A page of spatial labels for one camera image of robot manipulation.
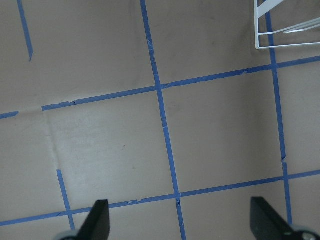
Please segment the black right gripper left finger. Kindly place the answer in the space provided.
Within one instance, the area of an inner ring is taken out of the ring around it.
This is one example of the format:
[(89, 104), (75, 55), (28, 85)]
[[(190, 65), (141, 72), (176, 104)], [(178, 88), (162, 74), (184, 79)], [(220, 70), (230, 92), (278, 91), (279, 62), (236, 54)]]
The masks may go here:
[(107, 199), (97, 200), (77, 233), (76, 239), (107, 240), (110, 231), (109, 202)]

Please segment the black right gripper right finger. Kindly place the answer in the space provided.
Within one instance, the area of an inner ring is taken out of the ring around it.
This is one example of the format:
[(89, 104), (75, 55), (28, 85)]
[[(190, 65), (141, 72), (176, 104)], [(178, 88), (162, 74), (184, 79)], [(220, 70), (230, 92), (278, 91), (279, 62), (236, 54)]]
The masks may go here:
[(250, 200), (250, 229), (256, 240), (296, 240), (297, 233), (263, 198)]

